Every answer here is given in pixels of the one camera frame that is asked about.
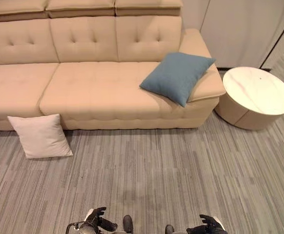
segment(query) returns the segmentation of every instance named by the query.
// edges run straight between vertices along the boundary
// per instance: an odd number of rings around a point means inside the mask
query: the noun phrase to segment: gray carpet
[[[284,81],[284,56],[272,73]],[[0,234],[63,234],[99,206],[119,229],[130,214],[136,234],[185,231],[199,214],[230,234],[284,233],[284,116],[262,131],[212,113],[198,129],[66,134],[74,157],[28,160],[0,132]]]

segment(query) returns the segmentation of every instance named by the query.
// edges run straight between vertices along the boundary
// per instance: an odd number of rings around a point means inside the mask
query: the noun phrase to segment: sofa
[[[181,0],[0,0],[0,22],[79,16],[179,16]]]
[[[0,131],[7,116],[60,114],[63,129],[196,128],[225,93],[215,65],[184,107],[139,87],[169,52],[210,57],[180,16],[0,22]]]

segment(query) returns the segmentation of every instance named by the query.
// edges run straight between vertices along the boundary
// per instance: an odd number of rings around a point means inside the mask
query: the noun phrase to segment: black shoe
[[[133,222],[130,215],[126,215],[123,217],[123,230],[126,233],[133,234]]]
[[[172,225],[167,225],[165,229],[165,234],[173,234],[174,227]]]

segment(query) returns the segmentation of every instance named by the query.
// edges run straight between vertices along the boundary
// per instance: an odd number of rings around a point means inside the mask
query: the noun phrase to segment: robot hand
[[[201,225],[195,228],[187,228],[188,234],[227,234],[223,225],[217,218],[213,218],[208,215],[199,215],[203,220],[202,222],[206,225]]]
[[[118,227],[117,224],[100,217],[104,215],[105,210],[106,207],[90,209],[84,221],[71,223],[68,225],[66,234],[69,232],[69,228],[71,226],[74,226],[75,230],[82,234],[101,234],[102,232],[98,227],[101,227],[109,232],[115,231]]]
[[[81,225],[80,230],[85,228],[85,226],[92,226],[95,230],[95,233],[99,234],[100,230],[98,227],[105,229],[109,232],[113,232],[117,229],[118,225],[116,223],[112,223],[100,216],[104,215],[106,207],[99,207],[97,209],[90,209],[86,218],[85,223]]]

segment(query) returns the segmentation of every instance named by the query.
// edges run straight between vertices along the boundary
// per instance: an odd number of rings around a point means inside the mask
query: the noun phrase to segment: white pillow
[[[72,156],[60,115],[20,118],[8,116],[27,158]]]

